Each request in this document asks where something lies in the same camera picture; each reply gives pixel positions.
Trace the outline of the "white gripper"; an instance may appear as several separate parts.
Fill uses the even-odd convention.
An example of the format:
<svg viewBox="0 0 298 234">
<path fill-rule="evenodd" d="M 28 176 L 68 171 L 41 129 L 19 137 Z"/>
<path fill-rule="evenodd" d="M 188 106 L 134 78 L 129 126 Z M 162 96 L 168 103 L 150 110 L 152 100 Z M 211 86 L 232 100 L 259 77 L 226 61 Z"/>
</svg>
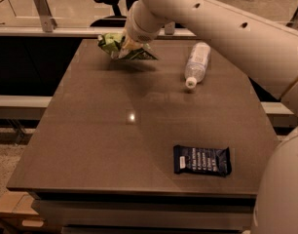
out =
<svg viewBox="0 0 298 234">
<path fill-rule="evenodd" d="M 149 43 L 156 39 L 167 23 L 167 19 L 154 15 L 142 0 L 134 2 L 127 15 L 126 34 L 120 43 L 118 58 L 122 59 L 135 50 L 137 43 Z"/>
</svg>

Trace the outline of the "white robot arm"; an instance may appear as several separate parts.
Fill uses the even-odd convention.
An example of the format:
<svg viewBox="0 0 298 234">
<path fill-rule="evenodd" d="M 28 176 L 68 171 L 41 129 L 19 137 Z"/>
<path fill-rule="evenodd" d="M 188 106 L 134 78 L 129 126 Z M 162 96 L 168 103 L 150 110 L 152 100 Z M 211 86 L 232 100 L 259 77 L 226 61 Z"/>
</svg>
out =
<svg viewBox="0 0 298 234">
<path fill-rule="evenodd" d="M 298 30 L 216 0 L 138 0 L 125 47 L 177 22 L 267 89 L 298 117 Z M 298 127 L 275 149 L 259 186 L 250 234 L 298 234 Z"/>
</svg>

